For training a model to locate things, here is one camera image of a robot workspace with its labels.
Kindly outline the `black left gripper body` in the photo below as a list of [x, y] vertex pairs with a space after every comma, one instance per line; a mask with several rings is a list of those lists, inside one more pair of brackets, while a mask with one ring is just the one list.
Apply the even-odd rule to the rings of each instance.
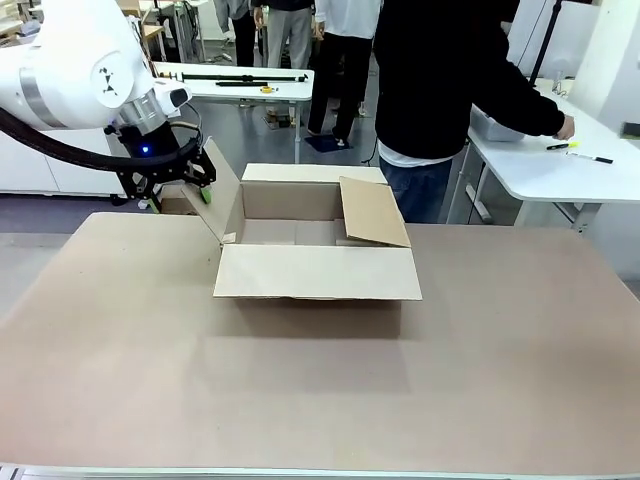
[[194, 182], [194, 126], [169, 121], [154, 130], [145, 125], [118, 128], [117, 139], [129, 154], [117, 172], [121, 183]]

